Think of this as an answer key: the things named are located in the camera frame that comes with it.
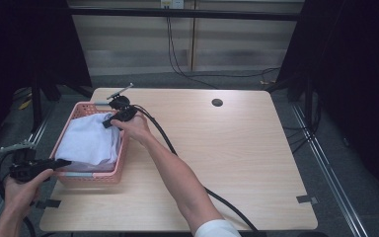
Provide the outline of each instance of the light wood tabletop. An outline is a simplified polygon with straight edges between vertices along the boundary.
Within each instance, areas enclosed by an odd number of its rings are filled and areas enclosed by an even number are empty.
[[[117,91],[97,89],[91,101],[107,102]],[[269,93],[132,88],[122,95],[145,108],[200,181],[258,229],[317,227],[312,204],[297,200],[307,193]],[[214,99],[223,105],[213,106]],[[132,139],[119,184],[75,188],[57,182],[51,198],[61,204],[45,210],[44,231],[189,231],[148,152]],[[227,206],[213,202],[237,229],[250,229]]]

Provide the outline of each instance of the gray carpet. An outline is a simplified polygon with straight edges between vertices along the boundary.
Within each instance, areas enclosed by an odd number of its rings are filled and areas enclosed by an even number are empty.
[[[225,75],[251,75],[258,72],[205,72],[203,74],[225,74]],[[225,77],[225,76],[206,76],[196,77],[208,84],[223,90],[262,90],[267,85],[261,84],[261,80],[271,81],[276,78],[277,71],[255,77]],[[121,76],[101,76],[94,77],[94,88],[99,87],[124,87],[130,82],[135,87],[140,88],[193,88],[193,89],[213,89],[212,87],[179,76],[175,73],[157,73],[141,75],[121,75]],[[53,104],[43,100],[44,110],[54,106],[54,111],[49,117],[45,133],[38,144],[37,158],[47,158],[55,144],[60,131],[62,130],[73,106],[76,102],[87,101],[88,99],[78,95],[74,91],[61,87],[62,98]],[[286,99],[284,90],[276,91],[271,94],[281,124],[284,127],[298,127],[299,123],[292,110],[292,105]],[[0,130],[0,146],[8,146],[26,139],[30,135],[31,121],[33,118],[32,107],[23,111],[18,111],[17,107],[22,100],[14,102],[13,109],[4,122]],[[292,150],[305,139],[302,132],[287,129],[286,136],[291,144]],[[359,214],[368,236],[379,236],[379,184],[364,169],[359,157],[352,148],[346,147],[342,142],[341,132],[332,122],[331,118],[322,112],[322,119],[317,132],[319,139],[332,168],[336,172],[346,194],[351,200],[352,205]],[[308,194],[318,200],[314,204],[314,210],[319,221],[318,231],[326,233],[328,236],[353,236],[343,213],[328,186],[326,179],[321,172],[308,143],[304,144],[296,153],[294,158],[302,176]],[[42,195],[49,197],[54,180],[47,182],[42,187]],[[38,228],[38,223],[42,211],[34,209],[30,215],[35,224],[38,236],[44,234]],[[294,237],[304,231],[270,231],[267,236]],[[244,236],[252,236],[251,233],[243,233]],[[23,228],[22,236],[28,236],[28,231]],[[57,233],[55,236],[70,236],[70,233]],[[190,236],[188,233],[75,233],[74,236]]]

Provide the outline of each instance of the pink basket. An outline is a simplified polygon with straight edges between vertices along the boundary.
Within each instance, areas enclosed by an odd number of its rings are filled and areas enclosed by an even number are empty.
[[[58,149],[60,141],[66,131],[67,126],[73,119],[90,116],[93,114],[108,113],[113,112],[114,110],[98,110],[94,103],[92,102],[79,102],[73,108],[72,113],[70,114],[69,119],[67,120],[66,125],[61,132],[57,143],[55,144],[53,151],[50,154],[50,159],[54,159],[55,153]],[[121,178],[122,167],[124,166],[124,160],[126,155],[126,148],[128,145],[128,137],[124,135],[122,131],[120,133],[121,139],[118,142],[121,142],[118,157],[116,159],[114,169],[108,173],[90,173],[90,172],[75,172],[69,171],[68,167],[60,168],[56,172],[56,176],[61,183],[65,185],[69,184],[118,184]]]

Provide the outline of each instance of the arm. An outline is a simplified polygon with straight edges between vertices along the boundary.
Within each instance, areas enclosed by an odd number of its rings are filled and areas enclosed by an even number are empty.
[[[112,124],[124,129],[148,150],[192,234],[209,220],[223,219],[190,166],[153,136],[143,114],[138,113],[128,122],[112,120]]]
[[[19,184],[8,178],[5,181],[5,207],[0,216],[0,236],[19,236],[23,219],[30,212],[30,203],[39,196],[39,185],[53,174],[45,170],[33,180]]]

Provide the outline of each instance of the wall socket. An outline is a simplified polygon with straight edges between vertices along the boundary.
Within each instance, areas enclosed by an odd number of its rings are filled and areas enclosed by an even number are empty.
[[[161,8],[184,9],[184,0],[161,0]]]

